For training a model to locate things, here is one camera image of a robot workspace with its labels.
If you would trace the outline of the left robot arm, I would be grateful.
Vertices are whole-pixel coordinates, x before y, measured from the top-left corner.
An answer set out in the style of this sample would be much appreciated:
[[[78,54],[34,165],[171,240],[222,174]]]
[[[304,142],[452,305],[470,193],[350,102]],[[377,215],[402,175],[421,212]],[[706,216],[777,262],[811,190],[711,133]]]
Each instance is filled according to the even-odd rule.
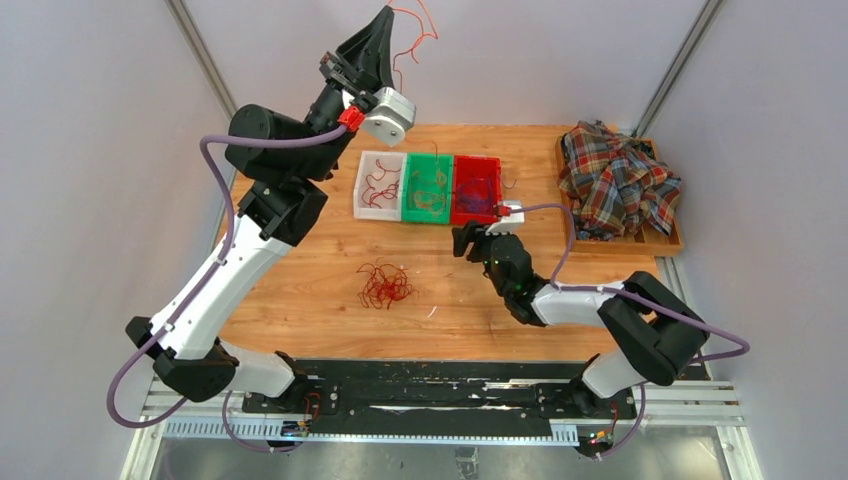
[[[192,402],[222,392],[258,393],[283,413],[305,403],[308,376],[285,353],[234,346],[220,331],[255,284],[316,224],[328,197],[320,188],[360,130],[385,130],[400,141],[412,127],[414,105],[394,87],[390,41],[395,13],[382,8],[363,29],[326,53],[325,84],[297,120],[268,108],[240,107],[224,135],[200,146],[225,148],[226,160],[252,182],[228,201],[223,239],[170,304],[136,317],[128,337],[149,356],[165,385]]]

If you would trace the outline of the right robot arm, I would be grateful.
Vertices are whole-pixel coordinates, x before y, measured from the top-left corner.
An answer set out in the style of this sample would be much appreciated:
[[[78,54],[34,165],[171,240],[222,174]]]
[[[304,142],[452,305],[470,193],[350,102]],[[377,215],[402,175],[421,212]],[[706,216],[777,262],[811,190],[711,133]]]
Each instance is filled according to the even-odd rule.
[[[552,282],[537,274],[517,235],[470,221],[452,230],[453,254],[479,263],[518,322],[536,327],[603,327],[615,347],[597,354],[571,382],[571,400],[595,417],[612,396],[643,383],[672,384],[709,339],[702,319],[656,277],[637,271],[601,285]]]

